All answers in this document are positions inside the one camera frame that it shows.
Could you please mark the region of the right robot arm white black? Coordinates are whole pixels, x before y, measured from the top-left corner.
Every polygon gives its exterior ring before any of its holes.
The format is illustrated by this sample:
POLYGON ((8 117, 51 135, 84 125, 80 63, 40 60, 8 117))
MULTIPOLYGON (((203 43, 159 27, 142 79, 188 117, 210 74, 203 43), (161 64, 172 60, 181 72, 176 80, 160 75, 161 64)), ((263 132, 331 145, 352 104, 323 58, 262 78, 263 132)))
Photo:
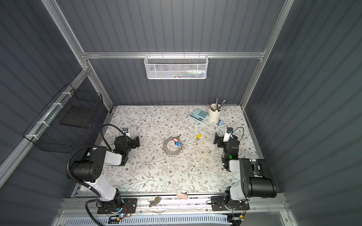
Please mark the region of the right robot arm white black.
POLYGON ((274 198, 278 188, 265 159, 238 158, 239 140, 232 133, 224 137, 215 134, 214 144, 223 149, 222 165, 228 172, 240 175, 240 184, 229 186, 222 196, 212 196, 213 211, 242 211, 250 209, 250 198, 274 198))

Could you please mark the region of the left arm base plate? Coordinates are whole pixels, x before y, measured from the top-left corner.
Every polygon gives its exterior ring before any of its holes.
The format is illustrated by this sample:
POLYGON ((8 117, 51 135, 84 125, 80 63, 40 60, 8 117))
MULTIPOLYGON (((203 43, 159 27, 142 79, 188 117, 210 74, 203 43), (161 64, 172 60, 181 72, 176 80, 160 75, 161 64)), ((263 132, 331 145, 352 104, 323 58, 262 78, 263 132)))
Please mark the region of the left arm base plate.
POLYGON ((137 207, 137 198, 125 198, 122 201, 99 202, 98 214, 133 214, 137 207))

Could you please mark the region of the grey beaded keyring coil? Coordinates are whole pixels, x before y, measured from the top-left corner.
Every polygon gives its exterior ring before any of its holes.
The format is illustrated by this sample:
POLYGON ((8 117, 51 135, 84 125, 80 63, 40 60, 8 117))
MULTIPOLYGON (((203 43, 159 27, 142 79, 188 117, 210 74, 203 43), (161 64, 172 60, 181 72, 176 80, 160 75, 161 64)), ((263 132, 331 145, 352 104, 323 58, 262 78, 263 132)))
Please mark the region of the grey beaded keyring coil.
POLYGON ((183 143, 181 142, 180 137, 176 137, 179 139, 179 143, 181 143, 180 146, 175 145, 173 138, 174 137, 166 138, 162 146, 163 151, 169 156, 179 155, 183 152, 183 143))

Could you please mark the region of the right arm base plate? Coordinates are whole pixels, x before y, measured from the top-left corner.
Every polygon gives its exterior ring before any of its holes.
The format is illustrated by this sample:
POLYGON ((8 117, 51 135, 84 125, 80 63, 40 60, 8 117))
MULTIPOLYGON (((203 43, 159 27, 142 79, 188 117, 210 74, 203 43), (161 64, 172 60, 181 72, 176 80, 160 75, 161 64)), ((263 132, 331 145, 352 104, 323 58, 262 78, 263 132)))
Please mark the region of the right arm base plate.
POLYGON ((244 201, 226 200, 225 196, 212 196, 211 206, 213 211, 248 211, 249 203, 244 201))

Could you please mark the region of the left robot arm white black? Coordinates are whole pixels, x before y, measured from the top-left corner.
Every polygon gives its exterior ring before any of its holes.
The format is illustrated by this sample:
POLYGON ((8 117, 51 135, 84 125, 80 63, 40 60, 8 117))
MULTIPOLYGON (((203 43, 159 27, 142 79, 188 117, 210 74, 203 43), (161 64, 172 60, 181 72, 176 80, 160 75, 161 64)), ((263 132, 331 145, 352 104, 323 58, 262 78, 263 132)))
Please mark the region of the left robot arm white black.
POLYGON ((100 136, 105 146, 86 146, 75 150, 68 159, 67 176, 89 190, 97 199, 99 213, 126 212, 131 204, 124 201, 118 189, 112 186, 102 174, 103 166, 125 166, 132 149, 140 147, 140 138, 130 138, 128 128, 120 129, 106 123, 100 128, 100 136), (114 140, 114 148, 105 139, 103 129, 113 127, 121 133, 114 140))

